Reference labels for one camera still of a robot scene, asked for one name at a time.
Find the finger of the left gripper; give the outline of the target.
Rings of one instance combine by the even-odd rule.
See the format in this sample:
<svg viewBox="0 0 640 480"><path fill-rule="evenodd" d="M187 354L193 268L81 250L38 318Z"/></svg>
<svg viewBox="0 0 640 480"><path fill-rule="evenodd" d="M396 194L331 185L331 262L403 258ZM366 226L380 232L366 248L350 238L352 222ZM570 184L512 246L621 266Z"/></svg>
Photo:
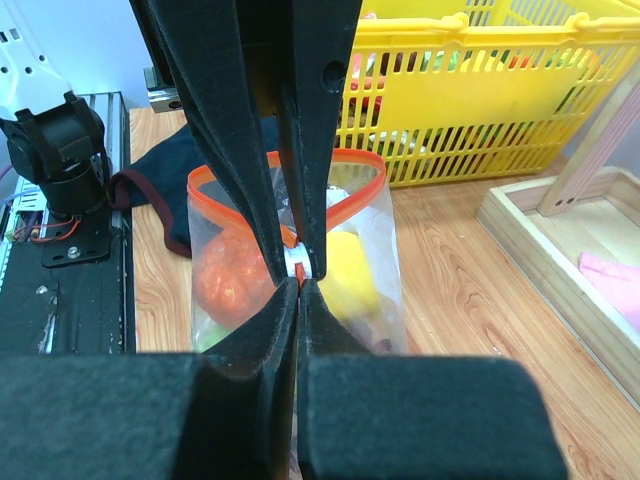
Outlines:
<svg viewBox="0 0 640 480"><path fill-rule="evenodd" d="M327 270L326 188L362 3L286 1L277 121L279 156L310 273Z"/></svg>
<svg viewBox="0 0 640 480"><path fill-rule="evenodd" d="M134 1L145 41L160 49L209 167L251 228L271 278L287 276L261 120L233 1Z"/></svg>

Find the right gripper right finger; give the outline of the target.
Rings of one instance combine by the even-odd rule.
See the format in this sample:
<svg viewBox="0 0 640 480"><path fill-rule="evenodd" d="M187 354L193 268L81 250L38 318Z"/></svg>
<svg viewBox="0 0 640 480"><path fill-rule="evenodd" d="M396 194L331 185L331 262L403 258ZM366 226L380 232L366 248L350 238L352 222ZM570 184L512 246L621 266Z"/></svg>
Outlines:
<svg viewBox="0 0 640 480"><path fill-rule="evenodd" d="M541 392L492 356L376 356L306 281L298 317L306 479L565 479Z"/></svg>

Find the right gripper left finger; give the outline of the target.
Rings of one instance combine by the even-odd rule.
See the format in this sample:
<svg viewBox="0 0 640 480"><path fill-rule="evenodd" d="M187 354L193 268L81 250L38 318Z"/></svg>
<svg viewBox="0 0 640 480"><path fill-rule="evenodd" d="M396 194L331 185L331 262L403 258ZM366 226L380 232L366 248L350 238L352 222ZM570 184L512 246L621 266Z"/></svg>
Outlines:
<svg viewBox="0 0 640 480"><path fill-rule="evenodd" d="M284 479L298 284L204 354L5 356L5 479Z"/></svg>

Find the green apple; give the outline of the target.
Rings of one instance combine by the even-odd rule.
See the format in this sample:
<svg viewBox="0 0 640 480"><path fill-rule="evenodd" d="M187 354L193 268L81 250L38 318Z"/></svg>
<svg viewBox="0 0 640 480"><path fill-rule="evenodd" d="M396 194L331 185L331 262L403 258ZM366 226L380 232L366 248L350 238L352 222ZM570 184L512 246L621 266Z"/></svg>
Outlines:
<svg viewBox="0 0 640 480"><path fill-rule="evenodd" d="M231 333L219 324L209 324L197 330L193 336L193 347L198 353L202 353L212 346L218 344Z"/></svg>

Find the clear zip top bag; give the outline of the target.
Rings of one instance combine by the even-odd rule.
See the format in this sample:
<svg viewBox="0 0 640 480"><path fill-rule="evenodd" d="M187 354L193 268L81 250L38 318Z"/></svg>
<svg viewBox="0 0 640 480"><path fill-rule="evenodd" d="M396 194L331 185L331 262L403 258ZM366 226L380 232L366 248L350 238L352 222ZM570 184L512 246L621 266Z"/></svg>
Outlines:
<svg viewBox="0 0 640 480"><path fill-rule="evenodd" d="M275 292L253 233L207 166L187 181L192 250L191 346L203 352L264 307ZM376 354L408 350L393 206L384 163L337 149L326 188L330 313Z"/></svg>

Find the yellow lemon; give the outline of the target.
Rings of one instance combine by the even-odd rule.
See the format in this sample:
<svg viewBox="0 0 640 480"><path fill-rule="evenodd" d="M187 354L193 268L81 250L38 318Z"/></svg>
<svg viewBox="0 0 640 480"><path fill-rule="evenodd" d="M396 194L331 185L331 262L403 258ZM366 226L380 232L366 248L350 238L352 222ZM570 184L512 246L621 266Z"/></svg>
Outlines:
<svg viewBox="0 0 640 480"><path fill-rule="evenodd" d="M331 314L344 324L377 316L378 292L359 236L331 231L326 240L327 273L318 285Z"/></svg>

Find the orange pumpkin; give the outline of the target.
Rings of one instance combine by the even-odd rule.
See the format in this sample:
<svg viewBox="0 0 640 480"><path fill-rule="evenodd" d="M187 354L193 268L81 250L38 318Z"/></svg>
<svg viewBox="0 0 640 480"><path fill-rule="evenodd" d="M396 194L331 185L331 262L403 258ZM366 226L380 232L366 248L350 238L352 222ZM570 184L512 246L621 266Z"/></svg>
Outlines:
<svg viewBox="0 0 640 480"><path fill-rule="evenodd" d="M229 330L259 312L275 291L255 240L231 229L207 242L196 256L193 288L198 305Z"/></svg>

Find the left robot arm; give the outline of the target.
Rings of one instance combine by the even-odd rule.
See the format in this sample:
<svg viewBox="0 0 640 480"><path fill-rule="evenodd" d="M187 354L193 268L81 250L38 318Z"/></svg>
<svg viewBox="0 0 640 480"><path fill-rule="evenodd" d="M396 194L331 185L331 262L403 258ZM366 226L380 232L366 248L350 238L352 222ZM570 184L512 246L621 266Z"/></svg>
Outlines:
<svg viewBox="0 0 640 480"><path fill-rule="evenodd" d="M311 272L326 272L325 188L361 5L357 1L135 1L154 64L275 281L287 275L262 120L276 119L295 226ZM1 129L17 172L82 195L104 129L1 10Z"/></svg>

